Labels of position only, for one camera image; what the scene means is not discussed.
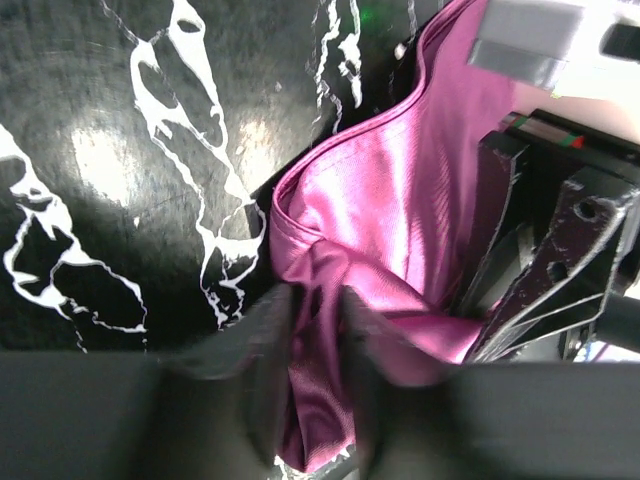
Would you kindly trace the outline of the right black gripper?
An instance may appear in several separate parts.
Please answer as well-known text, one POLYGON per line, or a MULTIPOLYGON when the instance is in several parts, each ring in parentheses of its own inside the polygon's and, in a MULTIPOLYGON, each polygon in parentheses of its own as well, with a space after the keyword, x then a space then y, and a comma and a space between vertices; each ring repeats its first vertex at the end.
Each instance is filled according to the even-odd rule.
POLYGON ((457 297, 459 315, 495 308, 467 352, 475 363, 555 335, 586 340, 639 278, 638 146, 542 110, 505 122, 478 145, 457 297))

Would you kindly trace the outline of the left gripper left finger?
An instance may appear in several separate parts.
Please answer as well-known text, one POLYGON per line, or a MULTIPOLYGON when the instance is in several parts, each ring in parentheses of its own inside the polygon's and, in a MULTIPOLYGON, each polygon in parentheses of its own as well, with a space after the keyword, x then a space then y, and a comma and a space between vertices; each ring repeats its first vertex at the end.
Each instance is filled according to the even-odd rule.
POLYGON ((263 479, 282 441, 295 290, 163 357, 1 357, 5 479, 263 479))

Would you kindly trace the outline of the purple cloth napkin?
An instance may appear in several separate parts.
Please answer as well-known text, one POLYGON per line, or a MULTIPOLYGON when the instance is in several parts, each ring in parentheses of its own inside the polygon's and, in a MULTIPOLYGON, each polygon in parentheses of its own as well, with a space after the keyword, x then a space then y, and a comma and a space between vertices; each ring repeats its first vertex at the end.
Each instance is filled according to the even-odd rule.
POLYGON ((447 5, 417 42, 412 93, 317 146, 274 189, 273 269, 304 289, 279 454, 302 472, 355 438, 340 369, 343 287, 432 359, 460 362, 479 335, 477 321, 446 310, 477 258, 477 147, 513 105, 509 79, 467 62, 485 7, 447 5))

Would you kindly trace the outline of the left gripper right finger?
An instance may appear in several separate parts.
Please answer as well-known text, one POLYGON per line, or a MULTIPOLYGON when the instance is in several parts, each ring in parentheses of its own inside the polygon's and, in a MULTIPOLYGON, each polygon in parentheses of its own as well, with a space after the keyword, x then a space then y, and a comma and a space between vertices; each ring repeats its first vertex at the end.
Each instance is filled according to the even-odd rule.
POLYGON ((351 289, 343 372, 363 479, 635 479, 635 363, 442 363, 351 289))

